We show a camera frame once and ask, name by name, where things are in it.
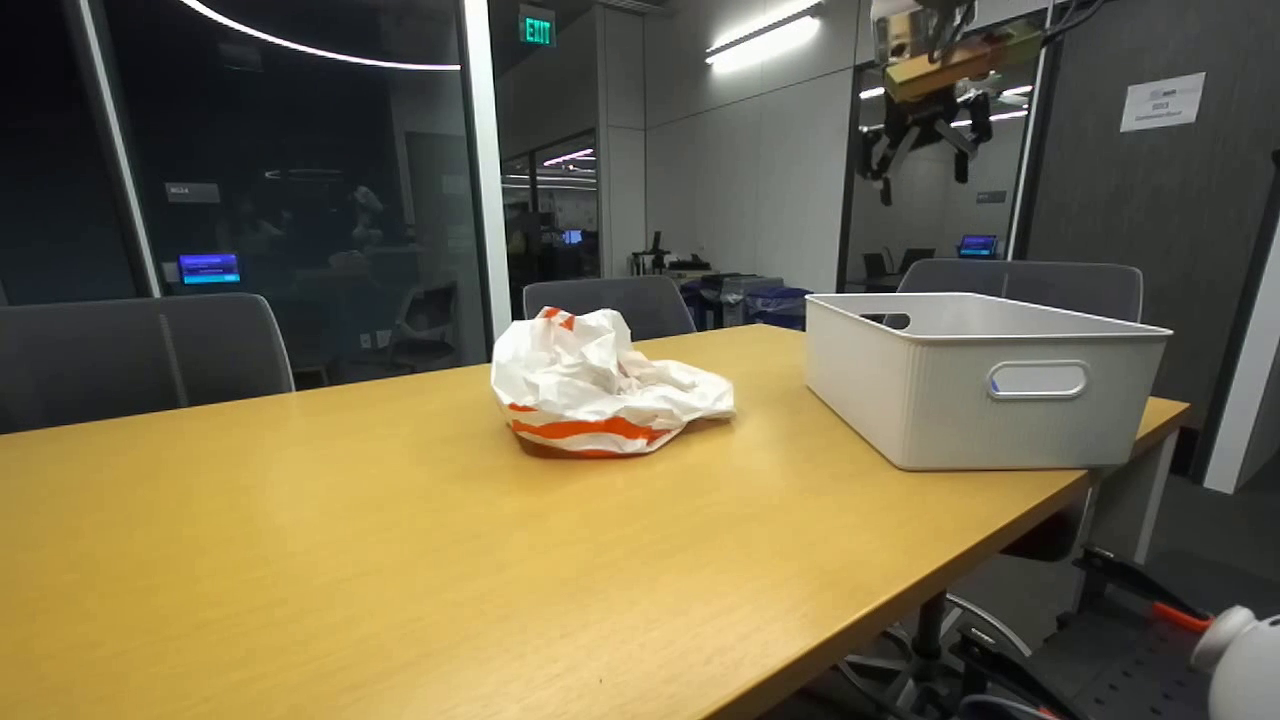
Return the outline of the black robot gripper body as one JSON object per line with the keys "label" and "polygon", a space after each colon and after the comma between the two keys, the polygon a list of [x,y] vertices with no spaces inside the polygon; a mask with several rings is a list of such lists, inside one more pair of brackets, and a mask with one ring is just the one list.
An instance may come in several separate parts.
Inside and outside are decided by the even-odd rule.
{"label": "black robot gripper body", "polygon": [[989,90],[922,90],[904,96],[901,89],[883,101],[883,153],[908,153],[928,144],[952,144],[959,153],[976,153],[991,141],[991,96]]}

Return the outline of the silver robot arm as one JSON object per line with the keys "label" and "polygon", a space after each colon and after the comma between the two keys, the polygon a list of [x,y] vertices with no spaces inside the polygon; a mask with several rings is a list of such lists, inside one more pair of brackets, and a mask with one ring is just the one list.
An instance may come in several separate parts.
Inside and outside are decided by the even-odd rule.
{"label": "silver robot arm", "polygon": [[928,144],[952,147],[952,176],[991,141],[1001,76],[1040,57],[1043,27],[976,27],[976,0],[870,0],[883,120],[861,136],[856,172],[891,195],[895,164]]}

